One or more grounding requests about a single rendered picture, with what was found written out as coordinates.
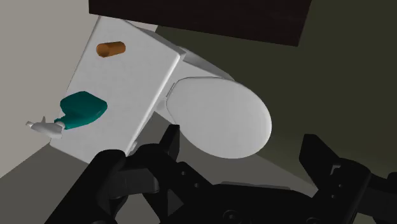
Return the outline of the teal spray bottle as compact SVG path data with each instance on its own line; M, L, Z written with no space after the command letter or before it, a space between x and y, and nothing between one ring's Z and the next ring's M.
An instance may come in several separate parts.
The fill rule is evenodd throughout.
M61 139L62 131L88 125L100 118L108 108L106 101L86 91L68 95L60 101L63 116L46 122L43 117L40 122L26 122L26 126L42 133L51 139Z

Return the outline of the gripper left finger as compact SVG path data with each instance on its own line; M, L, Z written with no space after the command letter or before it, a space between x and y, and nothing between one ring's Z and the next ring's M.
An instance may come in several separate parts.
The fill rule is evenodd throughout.
M118 211L135 194L144 196L161 221L179 205L195 203L211 183L177 162L179 140L179 126L170 125L159 143L142 145L131 156L98 153L45 224L118 224Z

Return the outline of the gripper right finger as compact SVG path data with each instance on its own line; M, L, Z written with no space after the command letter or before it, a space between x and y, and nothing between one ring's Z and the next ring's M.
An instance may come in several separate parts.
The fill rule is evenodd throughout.
M357 214L375 224L397 224L397 171L382 178L339 157L317 135L305 134L299 161L317 188L307 224L353 224Z

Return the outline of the brown cardboard roll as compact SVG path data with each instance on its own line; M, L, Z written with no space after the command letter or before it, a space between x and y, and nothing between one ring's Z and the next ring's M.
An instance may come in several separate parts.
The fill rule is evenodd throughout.
M96 52L100 57L111 57L124 53L126 46L123 42L110 42L110 43L100 43L96 47Z

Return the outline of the white toilet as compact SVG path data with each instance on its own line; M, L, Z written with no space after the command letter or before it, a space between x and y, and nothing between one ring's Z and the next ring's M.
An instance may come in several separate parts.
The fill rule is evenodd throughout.
M121 41L124 53L100 57L100 43ZM84 162L107 149L130 153L153 113L177 124L198 149L244 158L268 142L272 121L263 101L227 72L157 33L99 17L67 88L104 100L96 121L65 130L50 144Z

